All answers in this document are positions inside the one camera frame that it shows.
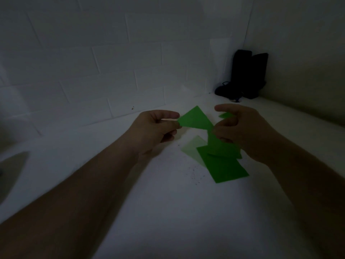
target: person's right arm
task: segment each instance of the person's right arm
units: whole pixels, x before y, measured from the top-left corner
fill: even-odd
[[[213,133],[267,165],[327,255],[345,258],[345,179],[279,134],[255,109],[220,104],[215,110],[235,116],[216,124]]]

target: forearm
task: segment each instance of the forearm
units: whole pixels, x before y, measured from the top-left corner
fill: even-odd
[[[0,225],[0,258],[80,255],[136,161],[136,152],[119,138]]]
[[[344,258],[344,178],[288,140],[280,143],[268,166],[313,237],[331,257]]]

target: green paper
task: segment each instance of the green paper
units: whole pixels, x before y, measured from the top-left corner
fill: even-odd
[[[229,117],[233,117],[234,115],[232,113],[222,113],[221,115],[219,115],[220,118],[229,118]]]
[[[195,161],[197,161],[202,166],[206,167],[198,150],[196,150],[197,147],[201,147],[205,145],[207,145],[207,142],[197,135],[189,143],[187,143],[184,147],[182,147],[181,151],[184,152],[186,155],[192,157]]]
[[[241,149],[237,144],[224,143],[219,140],[211,131],[208,134],[208,153],[216,156],[242,159]]]
[[[211,130],[213,124],[207,118],[207,116],[201,111],[199,106],[194,107],[185,115],[181,116],[178,120],[181,126]]]
[[[207,145],[196,149],[216,183],[222,183],[249,175],[235,158],[210,155],[208,154]]]

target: green sticky note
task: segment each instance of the green sticky note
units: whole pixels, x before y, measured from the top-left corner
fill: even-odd
[[[194,107],[185,115],[177,120],[181,126],[198,128],[203,130],[211,130],[213,124],[207,116],[201,111],[199,106]]]
[[[207,145],[196,149],[216,183],[222,183],[249,175],[235,158],[210,155],[208,154]]]
[[[237,144],[224,143],[219,140],[211,131],[208,134],[208,153],[216,156],[242,159],[241,149]]]
[[[184,147],[182,147],[181,151],[184,152],[186,155],[192,157],[195,161],[197,161],[202,166],[206,167],[198,150],[196,150],[197,147],[201,147],[205,145],[207,145],[207,142],[197,135],[189,143],[187,143]]]
[[[220,118],[229,118],[229,117],[233,117],[234,115],[232,113],[222,113],[221,115],[219,115]]]

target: skin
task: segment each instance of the skin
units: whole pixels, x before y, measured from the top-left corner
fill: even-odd
[[[213,133],[267,165],[325,256],[345,258],[345,179],[279,134],[255,109],[220,104],[215,110],[235,116],[216,124]]]
[[[345,180],[274,130],[260,114],[237,104],[216,111],[235,117],[213,133],[266,164],[333,258],[345,258]],[[114,143],[65,181],[0,225],[0,258],[85,258],[110,203],[140,155],[174,139],[179,114],[143,112]]]

